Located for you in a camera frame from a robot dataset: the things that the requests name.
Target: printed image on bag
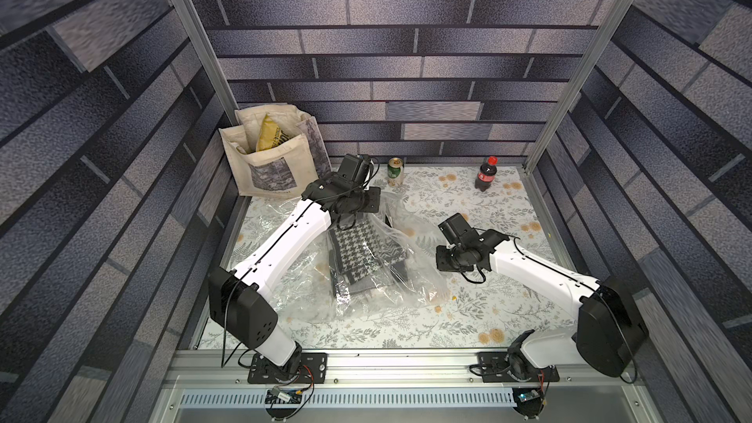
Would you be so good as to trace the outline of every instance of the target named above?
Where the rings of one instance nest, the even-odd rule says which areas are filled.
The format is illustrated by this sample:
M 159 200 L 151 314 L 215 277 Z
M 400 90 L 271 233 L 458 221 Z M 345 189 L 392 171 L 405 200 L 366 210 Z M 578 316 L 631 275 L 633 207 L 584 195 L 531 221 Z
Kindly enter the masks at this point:
M 293 172 L 284 157 L 267 165 L 250 165 L 250 174 L 258 188 L 270 192 L 291 190 L 296 187 Z

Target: aluminum frame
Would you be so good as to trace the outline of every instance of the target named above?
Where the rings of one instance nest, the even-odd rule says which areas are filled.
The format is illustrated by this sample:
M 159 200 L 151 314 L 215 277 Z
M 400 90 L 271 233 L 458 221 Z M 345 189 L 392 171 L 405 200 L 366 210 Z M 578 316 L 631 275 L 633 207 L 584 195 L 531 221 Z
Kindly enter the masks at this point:
M 326 381 L 317 389 L 499 389 L 537 387 L 537 381 L 485 384 L 468 371 L 477 362 L 477 353 L 504 349 L 317 349 L 329 355 Z M 237 390 L 265 389 L 270 385 L 249 385 L 248 370 L 231 360 L 219 367 L 221 352 L 216 350 L 176 352 L 164 378 L 150 421 L 172 423 L 187 389 Z M 552 387 L 617 386 L 634 403 L 638 423 L 660 423 L 647 390 L 638 380 L 627 385 L 604 376 L 587 365 L 559 366 L 559 382 Z
M 535 141 L 535 145 L 532 146 L 531 153 L 525 160 L 524 164 L 526 174 L 531 175 L 535 166 L 538 165 L 543 152 L 556 134 L 557 129 L 559 129 L 559 125 L 564 119 L 564 115 L 566 115 L 569 108 L 577 100 L 580 89 L 582 89 L 588 76 L 593 71 L 596 62 L 600 59 L 608 42 L 611 41 L 611 37 L 624 19 L 627 11 L 629 11 L 629 7 L 632 5 L 633 1 L 634 0 L 614 0 L 611 10 L 609 10 L 606 15 L 606 19 L 598 27 L 596 35 L 588 45 L 582 59 L 580 59 L 580 62 L 577 64 L 575 72 L 572 74 L 572 78 L 567 82 L 567 85 L 562 92 L 562 96 L 559 98 L 557 105 L 548 117 L 543 130 Z
M 207 36 L 206 30 L 204 30 L 204 25 L 199 19 L 199 14 L 195 11 L 193 1 L 170 1 L 175 7 L 177 16 L 183 23 L 186 33 L 188 33 L 188 37 L 193 44 L 193 49 L 199 56 L 199 60 L 203 64 L 214 90 L 217 92 L 217 97 L 220 99 L 225 114 L 233 125 L 237 125 L 238 118 L 235 117 L 235 110 L 238 109 L 238 102 L 235 101 L 235 97 L 232 95 L 230 84 L 220 67 L 220 61 L 217 60 L 217 55 L 214 53 L 211 42 L 209 42 L 209 36 Z
M 556 224 L 553 222 L 553 217 L 548 210 L 548 206 L 546 206 L 546 202 L 543 201 L 543 195 L 538 188 L 538 183 L 535 181 L 535 177 L 526 174 L 524 170 L 520 170 L 520 178 L 522 180 L 522 186 L 525 187 L 525 192 L 527 193 L 527 197 L 532 205 L 532 209 L 535 211 L 535 215 L 538 216 L 540 225 L 543 226 L 543 231 L 548 234 L 548 245 L 551 246 L 553 257 L 557 259 L 557 263 L 560 266 L 570 269 L 571 271 L 578 271 L 575 262 L 572 261 L 571 256 L 569 256 L 569 251 L 564 245 L 559 229 L 557 229 Z

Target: metal corner post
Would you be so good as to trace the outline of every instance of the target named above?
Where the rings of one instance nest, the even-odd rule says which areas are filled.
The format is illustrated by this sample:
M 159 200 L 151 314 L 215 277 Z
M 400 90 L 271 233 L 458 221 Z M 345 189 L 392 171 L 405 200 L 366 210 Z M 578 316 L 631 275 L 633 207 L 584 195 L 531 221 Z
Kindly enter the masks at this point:
M 606 49 L 606 45 L 611 41 L 611 37 L 616 32 L 619 24 L 624 19 L 629 7 L 634 0 L 614 0 L 614 4 L 611 6 L 611 10 L 608 12 L 606 19 L 601 26 L 598 27 L 596 35 L 587 47 L 585 54 L 575 68 L 575 72 L 572 78 L 567 83 L 562 96 L 559 98 L 556 107 L 551 112 L 551 116 L 546 121 L 546 125 L 540 132 L 540 136 L 535 141 L 535 145 L 532 148 L 532 152 L 525 161 L 525 172 L 532 174 L 535 166 L 541 159 L 543 152 L 548 147 L 554 134 L 556 134 L 559 125 L 564 119 L 564 115 L 569 111 L 571 105 L 575 102 L 580 89 L 584 85 L 588 76 L 596 66 L 596 62 L 601 57 L 601 54 Z
M 561 233 L 559 232 L 559 229 L 557 229 L 556 224 L 554 224 L 553 222 L 553 217 L 551 217 L 548 206 L 546 206 L 546 202 L 543 200 L 541 191 L 538 188 L 538 183 L 535 181 L 535 178 L 532 175 L 527 175 L 521 170 L 520 172 L 520 179 L 522 180 L 522 185 L 525 187 L 525 191 L 527 192 L 527 197 L 528 199 L 530 199 L 532 209 L 535 211 L 535 215 L 538 216 L 540 225 L 543 226 L 543 231 L 548 234 L 546 240 L 548 240 L 548 245 L 551 246 L 553 257 L 557 259 L 557 263 L 559 265 L 563 266 L 564 268 L 570 269 L 571 271 L 577 272 L 577 266 L 569 256 L 569 252 L 567 251 L 566 246 L 564 245 L 564 241 L 561 238 Z
M 224 72 L 222 72 L 220 61 L 217 60 L 217 55 L 214 53 L 211 42 L 209 42 L 204 25 L 199 20 L 199 14 L 195 11 L 193 1 L 171 1 L 175 7 L 177 16 L 186 29 L 186 33 L 188 33 L 188 37 L 193 44 L 193 49 L 195 49 L 196 54 L 199 56 L 201 64 L 203 64 L 204 70 L 209 76 L 214 90 L 217 92 L 225 114 L 227 114 L 233 125 L 237 125 L 238 118 L 235 117 L 235 110 L 238 108 L 238 103 L 235 101 L 235 97 L 232 96 L 230 84 L 227 82 Z

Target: gray cloth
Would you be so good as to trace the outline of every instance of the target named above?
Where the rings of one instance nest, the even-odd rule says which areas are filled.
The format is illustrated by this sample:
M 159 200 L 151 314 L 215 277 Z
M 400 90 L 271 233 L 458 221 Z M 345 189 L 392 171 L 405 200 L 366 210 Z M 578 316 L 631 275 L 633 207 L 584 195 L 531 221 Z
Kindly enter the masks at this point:
M 407 251 L 397 241 L 376 230 L 371 216 L 358 218 L 352 229 L 332 228 L 329 238 L 337 254 L 338 272 L 351 285 L 378 269 L 408 258 Z

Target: yellow snack bag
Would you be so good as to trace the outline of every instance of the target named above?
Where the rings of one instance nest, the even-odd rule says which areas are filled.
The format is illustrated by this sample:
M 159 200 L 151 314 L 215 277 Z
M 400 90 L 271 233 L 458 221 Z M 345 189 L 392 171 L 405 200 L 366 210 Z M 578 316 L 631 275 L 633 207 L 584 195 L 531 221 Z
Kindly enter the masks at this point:
M 261 123 L 261 134 L 258 135 L 258 142 L 256 142 L 256 152 L 277 147 L 287 141 L 289 141 L 289 136 L 282 132 L 275 120 L 271 119 L 269 115 L 264 116 L 264 121 Z

